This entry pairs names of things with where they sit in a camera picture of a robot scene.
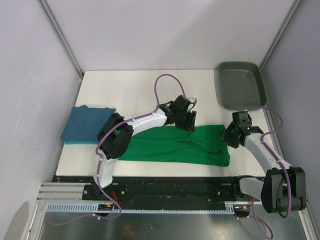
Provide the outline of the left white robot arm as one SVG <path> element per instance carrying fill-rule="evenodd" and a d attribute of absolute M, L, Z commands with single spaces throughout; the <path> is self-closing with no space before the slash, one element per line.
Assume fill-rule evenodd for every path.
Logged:
<path fill-rule="evenodd" d="M 100 200 L 110 196 L 109 185 L 113 181 L 117 160 L 127 151 L 134 135 L 167 125 L 194 132 L 197 112 L 193 108 L 196 103 L 195 97 L 179 95 L 176 100 L 158 104 L 154 110 L 142 115 L 123 117 L 119 113 L 112 114 L 97 135 L 95 153 L 99 156 L 99 163 L 93 194 Z"/>

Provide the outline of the left aluminium frame post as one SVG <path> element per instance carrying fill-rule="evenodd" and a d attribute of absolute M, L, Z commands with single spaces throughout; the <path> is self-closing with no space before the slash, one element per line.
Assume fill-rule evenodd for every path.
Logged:
<path fill-rule="evenodd" d="M 47 0 L 37 0 L 38 5 L 40 6 L 42 12 L 44 13 L 44 16 L 46 17 L 50 27 L 52 28 L 57 40 L 59 41 L 62 49 L 64 50 L 67 58 L 69 59 L 72 67 L 74 68 L 76 74 L 80 79 L 84 77 L 84 72 L 80 67 L 80 64 L 78 63 L 74 52 L 68 43 L 67 38 L 65 37 L 62 28 L 60 27 L 49 3 Z"/>

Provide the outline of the folded blue t shirt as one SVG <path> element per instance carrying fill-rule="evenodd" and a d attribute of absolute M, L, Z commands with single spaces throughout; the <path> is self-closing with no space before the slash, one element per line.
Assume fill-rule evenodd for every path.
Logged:
<path fill-rule="evenodd" d="M 97 144 L 97 134 L 115 108 L 72 107 L 60 140 L 65 144 Z"/>

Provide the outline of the right aluminium frame post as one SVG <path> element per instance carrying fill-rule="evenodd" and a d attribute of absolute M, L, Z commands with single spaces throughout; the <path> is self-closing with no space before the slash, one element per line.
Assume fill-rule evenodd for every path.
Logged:
<path fill-rule="evenodd" d="M 260 70 L 263 72 L 266 68 L 268 62 L 272 58 L 273 53 L 277 49 L 278 45 L 280 44 L 282 38 L 284 37 L 287 29 L 289 28 L 290 24 L 294 20 L 295 16 L 299 12 L 300 8 L 302 7 L 304 0 L 294 0 L 291 4 L 287 14 L 285 15 L 277 33 L 275 34 L 274 39 L 272 40 L 272 43 L 270 47 L 268 48 L 261 64 L 260 64 Z"/>

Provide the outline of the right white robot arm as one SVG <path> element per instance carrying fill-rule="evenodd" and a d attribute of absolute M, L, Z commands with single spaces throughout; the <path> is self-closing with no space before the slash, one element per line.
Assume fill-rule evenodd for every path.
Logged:
<path fill-rule="evenodd" d="M 302 211 L 307 205 L 306 174 L 301 167 L 293 167 L 264 139 L 265 134 L 252 125 L 247 111 L 232 113 L 232 121 L 221 136 L 228 146 L 246 148 L 265 173 L 263 180 L 242 176 L 230 188 L 231 196 L 242 201 L 250 195 L 261 201 L 267 213 L 278 213 L 286 218 L 291 212 Z"/>

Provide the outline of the grey plastic tray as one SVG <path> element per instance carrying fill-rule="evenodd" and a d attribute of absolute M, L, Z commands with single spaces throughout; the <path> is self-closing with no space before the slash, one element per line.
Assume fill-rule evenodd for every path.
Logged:
<path fill-rule="evenodd" d="M 214 74 L 218 104 L 231 111 L 255 110 L 267 103 L 258 65 L 247 61 L 221 62 Z"/>

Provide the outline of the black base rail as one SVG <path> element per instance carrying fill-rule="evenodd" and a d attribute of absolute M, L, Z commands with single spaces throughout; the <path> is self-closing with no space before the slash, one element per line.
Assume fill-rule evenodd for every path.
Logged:
<path fill-rule="evenodd" d="M 114 177 L 109 186 L 99 188 L 92 179 L 84 187 L 84 200 L 105 200 L 108 194 L 118 203 L 137 196 L 207 197 L 215 201 L 246 201 L 250 197 L 240 191 L 241 176 L 223 177 Z"/>

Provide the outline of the green t shirt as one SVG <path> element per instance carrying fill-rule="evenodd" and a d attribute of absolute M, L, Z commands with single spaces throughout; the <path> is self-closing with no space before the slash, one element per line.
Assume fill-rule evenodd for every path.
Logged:
<path fill-rule="evenodd" d="M 221 140 L 225 130 L 221 124 L 197 126 L 194 132 L 174 126 L 154 127 L 134 135 L 119 159 L 228 167 L 230 154 Z"/>

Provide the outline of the aluminium frame post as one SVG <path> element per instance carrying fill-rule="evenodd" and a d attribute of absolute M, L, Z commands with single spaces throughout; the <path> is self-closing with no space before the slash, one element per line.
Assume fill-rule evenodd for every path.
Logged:
<path fill-rule="evenodd" d="M 268 62 L 272 58 L 273 53 L 277 49 L 278 45 L 280 44 L 282 38 L 284 37 L 287 29 L 289 28 L 290 24 L 294 20 L 295 16 L 299 12 L 300 8 L 302 7 L 304 0 L 294 0 L 291 4 L 287 14 L 285 15 L 277 33 L 275 34 L 274 39 L 272 40 L 272 43 L 270 47 L 268 48 L 261 64 L 260 64 L 260 70 L 263 72 L 266 68 Z"/>
<path fill-rule="evenodd" d="M 46 17 L 50 27 L 52 28 L 57 40 L 59 41 L 62 49 L 64 50 L 67 58 L 69 59 L 72 67 L 74 68 L 76 74 L 80 79 L 84 77 L 84 72 L 80 67 L 80 64 L 78 63 L 74 52 L 68 43 L 67 38 L 65 37 L 62 28 L 60 27 L 49 3 L 47 0 L 37 0 L 38 5 L 40 6 L 42 12 L 44 13 L 44 16 Z"/>

